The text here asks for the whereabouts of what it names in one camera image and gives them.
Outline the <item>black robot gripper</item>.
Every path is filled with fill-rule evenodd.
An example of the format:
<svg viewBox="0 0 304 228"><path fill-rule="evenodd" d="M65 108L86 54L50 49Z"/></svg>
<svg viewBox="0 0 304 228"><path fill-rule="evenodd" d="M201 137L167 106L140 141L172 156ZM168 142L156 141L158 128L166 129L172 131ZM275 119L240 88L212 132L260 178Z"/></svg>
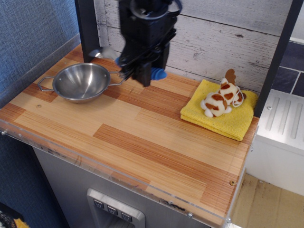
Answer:
<svg viewBox="0 0 304 228"><path fill-rule="evenodd" d="M120 0L120 31L125 46L119 57L123 78L150 86L152 67L165 69L175 36L177 0Z"/></svg>

